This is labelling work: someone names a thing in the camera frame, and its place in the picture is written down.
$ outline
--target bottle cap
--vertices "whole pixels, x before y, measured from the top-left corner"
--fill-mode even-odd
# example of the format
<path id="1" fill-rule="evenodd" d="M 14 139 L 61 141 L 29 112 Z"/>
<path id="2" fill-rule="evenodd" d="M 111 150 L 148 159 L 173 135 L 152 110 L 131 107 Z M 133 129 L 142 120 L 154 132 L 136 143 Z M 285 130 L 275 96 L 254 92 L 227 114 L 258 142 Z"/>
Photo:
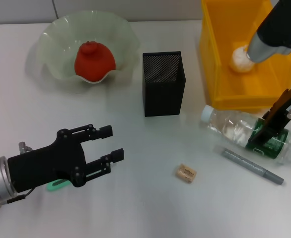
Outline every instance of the bottle cap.
<path id="1" fill-rule="evenodd" d="M 214 111 L 214 108 L 212 108 L 209 105 L 206 105 L 202 111 L 201 121 L 205 123 L 209 123 L 213 111 Z"/>

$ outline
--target yellow crate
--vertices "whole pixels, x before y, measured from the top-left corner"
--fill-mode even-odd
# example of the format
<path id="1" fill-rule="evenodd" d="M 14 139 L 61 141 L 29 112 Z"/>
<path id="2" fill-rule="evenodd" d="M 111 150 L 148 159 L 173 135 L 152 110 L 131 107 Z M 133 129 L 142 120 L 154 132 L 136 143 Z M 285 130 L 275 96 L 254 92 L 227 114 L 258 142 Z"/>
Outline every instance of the yellow crate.
<path id="1" fill-rule="evenodd" d="M 256 111 L 271 107 L 291 86 L 291 54 L 274 55 L 248 73 L 229 68 L 272 9 L 269 0 L 202 0 L 201 59 L 212 107 Z"/>

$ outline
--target plastic water bottle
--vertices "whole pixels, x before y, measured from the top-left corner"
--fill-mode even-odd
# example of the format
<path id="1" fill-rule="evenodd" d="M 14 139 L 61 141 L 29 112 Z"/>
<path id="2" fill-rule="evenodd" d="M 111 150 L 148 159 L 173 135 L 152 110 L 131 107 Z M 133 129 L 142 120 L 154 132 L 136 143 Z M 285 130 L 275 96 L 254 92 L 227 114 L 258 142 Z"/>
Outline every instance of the plastic water bottle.
<path id="1" fill-rule="evenodd" d="M 291 162 L 291 131 L 287 129 L 264 145 L 256 145 L 248 140 L 261 129 L 264 123 L 261 118 L 239 111 L 218 111 L 206 105 L 201 120 L 236 145 L 275 159 L 279 164 Z"/>

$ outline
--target white table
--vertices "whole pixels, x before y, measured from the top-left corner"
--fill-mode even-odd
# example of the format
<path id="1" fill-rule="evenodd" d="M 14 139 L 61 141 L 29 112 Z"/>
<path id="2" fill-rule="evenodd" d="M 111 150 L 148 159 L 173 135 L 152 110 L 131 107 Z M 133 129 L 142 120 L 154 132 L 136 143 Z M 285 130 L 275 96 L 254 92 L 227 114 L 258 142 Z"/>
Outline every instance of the white table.
<path id="1" fill-rule="evenodd" d="M 131 81 L 61 88 L 41 72 L 34 49 L 47 24 L 0 25 L 0 156 L 18 142 L 37 149 L 61 128 L 113 126 L 114 136 L 83 145 L 90 162 L 124 148 L 109 175 L 81 188 L 47 192 L 0 209 L 0 238 L 291 238 L 291 165 L 278 167 L 199 127 L 206 104 L 197 47 L 200 21 L 132 23 L 141 41 Z M 186 85 L 179 116 L 145 118 L 143 52 L 181 51 Z M 283 177 L 275 185 L 213 152 L 215 144 Z M 184 163 L 192 184 L 174 176 Z"/>

